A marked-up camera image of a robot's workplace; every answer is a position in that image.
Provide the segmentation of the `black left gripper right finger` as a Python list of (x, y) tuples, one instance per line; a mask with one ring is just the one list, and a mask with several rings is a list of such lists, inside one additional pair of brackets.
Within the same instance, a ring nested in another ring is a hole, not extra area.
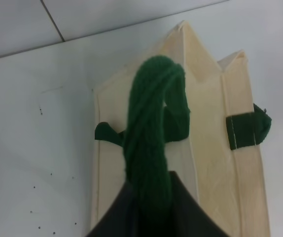
[(170, 172), (174, 219), (177, 237), (226, 237), (225, 233), (194, 200), (177, 173)]

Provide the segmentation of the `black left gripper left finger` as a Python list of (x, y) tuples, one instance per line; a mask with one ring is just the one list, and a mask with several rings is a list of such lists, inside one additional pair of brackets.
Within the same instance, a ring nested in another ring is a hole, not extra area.
[(137, 237), (138, 205), (128, 182), (122, 186), (109, 210), (88, 234), (89, 237)]

